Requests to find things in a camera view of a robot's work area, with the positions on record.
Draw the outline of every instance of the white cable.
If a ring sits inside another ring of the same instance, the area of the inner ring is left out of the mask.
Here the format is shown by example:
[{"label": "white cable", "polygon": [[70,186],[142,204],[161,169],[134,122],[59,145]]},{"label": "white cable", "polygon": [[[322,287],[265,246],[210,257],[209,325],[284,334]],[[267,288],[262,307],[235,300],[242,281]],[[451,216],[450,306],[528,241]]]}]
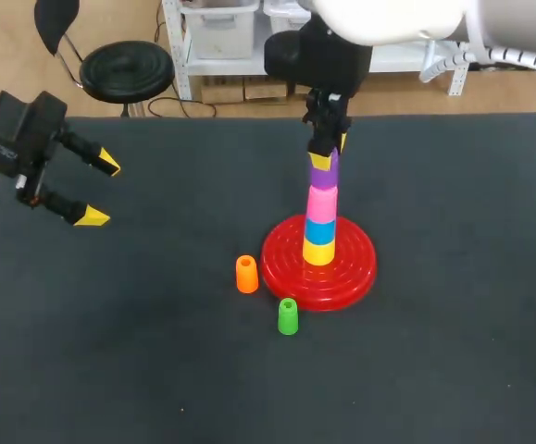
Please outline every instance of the white cable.
[{"label": "white cable", "polygon": [[[496,46],[494,48],[486,49],[486,54],[492,62],[507,63],[518,67],[536,69],[536,53],[530,51],[520,51],[517,49]],[[475,63],[477,61],[478,59],[472,51],[455,54],[422,71],[419,75],[419,79],[424,83],[428,83],[429,81],[436,79],[445,71],[455,69],[459,65]]]},{"label": "white cable", "polygon": [[486,45],[483,44],[483,25],[481,24],[480,0],[469,0],[467,12],[465,14],[467,24],[467,35],[471,52],[475,54],[482,65],[490,65],[491,59],[486,52]]},{"label": "white cable", "polygon": [[432,66],[432,64],[434,63],[435,54],[436,41],[430,40],[426,43],[426,54],[424,55],[424,66],[422,67],[422,71],[425,71]]}]

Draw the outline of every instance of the stacked rings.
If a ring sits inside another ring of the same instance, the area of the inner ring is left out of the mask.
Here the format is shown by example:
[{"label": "stacked rings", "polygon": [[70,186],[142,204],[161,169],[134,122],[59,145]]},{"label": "stacked rings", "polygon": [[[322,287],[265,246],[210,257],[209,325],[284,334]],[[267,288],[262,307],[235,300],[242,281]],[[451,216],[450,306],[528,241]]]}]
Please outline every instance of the stacked rings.
[{"label": "stacked rings", "polygon": [[337,150],[333,151],[327,164],[329,170],[320,169],[311,158],[311,187],[308,192],[303,242],[303,257],[309,264],[319,266],[331,263],[335,257],[335,221],[338,203]]}]

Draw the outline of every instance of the red round base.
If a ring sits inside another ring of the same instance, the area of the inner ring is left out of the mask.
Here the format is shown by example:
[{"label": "red round base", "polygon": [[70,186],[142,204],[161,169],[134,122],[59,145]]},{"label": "red round base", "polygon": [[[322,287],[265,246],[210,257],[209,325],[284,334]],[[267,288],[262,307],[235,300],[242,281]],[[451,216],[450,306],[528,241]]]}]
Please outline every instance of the red round base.
[{"label": "red round base", "polygon": [[303,259],[305,217],[293,216],[269,233],[261,252],[261,272],[279,298],[293,298],[305,310],[341,310],[361,300],[377,275],[375,248],[358,225],[339,217],[335,259],[315,266]]}]

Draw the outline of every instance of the shelving unit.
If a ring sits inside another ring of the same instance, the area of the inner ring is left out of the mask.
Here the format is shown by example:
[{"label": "shelving unit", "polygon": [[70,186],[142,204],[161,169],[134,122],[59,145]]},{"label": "shelving unit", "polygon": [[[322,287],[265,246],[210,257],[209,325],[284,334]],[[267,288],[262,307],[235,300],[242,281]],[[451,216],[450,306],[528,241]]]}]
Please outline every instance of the shelving unit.
[{"label": "shelving unit", "polygon": [[[181,99],[191,100],[190,76],[260,76],[264,70],[264,43],[271,35],[267,16],[257,14],[254,53],[248,59],[215,60],[201,59],[195,55],[189,32],[181,30],[179,0],[163,0],[168,40],[175,63],[175,79]],[[434,62],[443,60],[456,52],[454,43],[439,42],[436,45]],[[377,46],[373,51],[371,72],[420,72],[426,53],[423,42]],[[450,95],[461,95],[467,76],[467,67],[455,71]]]}]

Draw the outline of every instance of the pink ring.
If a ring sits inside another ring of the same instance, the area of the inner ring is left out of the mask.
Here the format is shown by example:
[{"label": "pink ring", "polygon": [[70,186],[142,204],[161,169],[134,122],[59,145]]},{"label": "pink ring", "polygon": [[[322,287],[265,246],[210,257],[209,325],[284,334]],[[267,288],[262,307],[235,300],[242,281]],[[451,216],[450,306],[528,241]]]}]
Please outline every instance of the pink ring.
[{"label": "pink ring", "polygon": [[310,187],[308,190],[308,203],[306,217],[317,224],[329,224],[335,220],[338,208],[338,187],[328,190],[319,190]]}]

